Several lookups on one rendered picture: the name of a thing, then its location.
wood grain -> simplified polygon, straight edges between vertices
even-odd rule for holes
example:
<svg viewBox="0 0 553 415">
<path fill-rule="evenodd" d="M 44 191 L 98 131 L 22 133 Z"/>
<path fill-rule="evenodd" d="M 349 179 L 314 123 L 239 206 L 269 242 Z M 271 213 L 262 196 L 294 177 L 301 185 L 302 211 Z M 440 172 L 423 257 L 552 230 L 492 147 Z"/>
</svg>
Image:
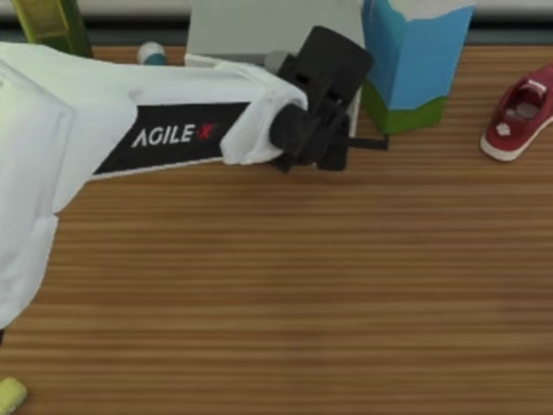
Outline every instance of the wood grain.
<svg viewBox="0 0 553 415">
<path fill-rule="evenodd" d="M 552 58 L 467 48 L 442 124 L 354 151 L 345 174 L 88 185 L 0 349 L 32 392 L 22 413 L 551 414 L 553 133 L 509 165 L 478 141 Z"/>
</svg>

white shoe sole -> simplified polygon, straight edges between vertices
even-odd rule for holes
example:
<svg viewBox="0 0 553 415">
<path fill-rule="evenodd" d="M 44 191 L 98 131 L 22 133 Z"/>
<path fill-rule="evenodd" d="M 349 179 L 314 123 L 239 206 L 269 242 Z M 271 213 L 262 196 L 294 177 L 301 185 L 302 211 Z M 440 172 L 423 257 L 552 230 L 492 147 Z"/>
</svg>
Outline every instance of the white shoe sole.
<svg viewBox="0 0 553 415">
<path fill-rule="evenodd" d="M 514 151 L 504 151 L 504 150 L 498 150 L 495 147 L 493 147 L 491 144 L 487 142 L 486 134 L 482 136 L 482 139 L 480 140 L 480 148 L 484 153 L 486 153 L 491 158 L 494 158 L 495 160 L 499 160 L 500 162 L 512 162 L 520 157 L 522 153 L 524 153 L 528 147 L 531 146 L 532 142 L 539 136 L 543 130 L 545 130 L 551 123 L 553 123 L 553 117 L 549 118 L 547 121 L 545 121 L 534 133 L 534 135 L 526 142 L 525 145 L 523 145 L 521 148 L 514 150 Z"/>
</svg>

red shoe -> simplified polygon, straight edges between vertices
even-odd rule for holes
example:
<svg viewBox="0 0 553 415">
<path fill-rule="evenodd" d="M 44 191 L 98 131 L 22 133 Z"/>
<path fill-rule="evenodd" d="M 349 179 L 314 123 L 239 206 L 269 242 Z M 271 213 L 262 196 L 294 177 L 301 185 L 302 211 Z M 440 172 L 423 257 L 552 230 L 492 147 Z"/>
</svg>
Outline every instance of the red shoe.
<svg viewBox="0 0 553 415">
<path fill-rule="evenodd" d="M 480 147 L 488 156 L 511 162 L 553 122 L 553 65 L 526 75 L 505 93 Z"/>
</svg>

white robotic arm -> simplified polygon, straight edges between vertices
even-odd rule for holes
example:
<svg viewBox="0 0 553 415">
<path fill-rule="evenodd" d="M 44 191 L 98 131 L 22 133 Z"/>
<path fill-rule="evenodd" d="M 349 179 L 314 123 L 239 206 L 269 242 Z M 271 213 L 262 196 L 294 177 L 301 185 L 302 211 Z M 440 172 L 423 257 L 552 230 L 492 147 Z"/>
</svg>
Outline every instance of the white robotic arm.
<svg viewBox="0 0 553 415">
<path fill-rule="evenodd" d="M 371 62 L 323 28 L 278 76 L 231 62 L 116 65 L 0 43 L 0 329 L 40 288 L 56 215 L 91 179 L 215 159 L 341 169 L 346 107 Z M 351 64 L 359 67 L 346 71 Z"/>
</svg>

yellow object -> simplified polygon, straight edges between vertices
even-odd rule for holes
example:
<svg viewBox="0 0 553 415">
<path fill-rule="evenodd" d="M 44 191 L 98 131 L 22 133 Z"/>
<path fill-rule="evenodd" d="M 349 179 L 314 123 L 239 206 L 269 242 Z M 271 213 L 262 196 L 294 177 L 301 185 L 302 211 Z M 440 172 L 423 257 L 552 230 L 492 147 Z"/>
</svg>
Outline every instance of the yellow object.
<svg viewBox="0 0 553 415">
<path fill-rule="evenodd" d="M 0 382 L 0 415 L 14 413 L 27 398 L 27 387 L 13 378 Z"/>
<path fill-rule="evenodd" d="M 29 43 L 92 57 L 76 0 L 11 0 Z"/>
</svg>

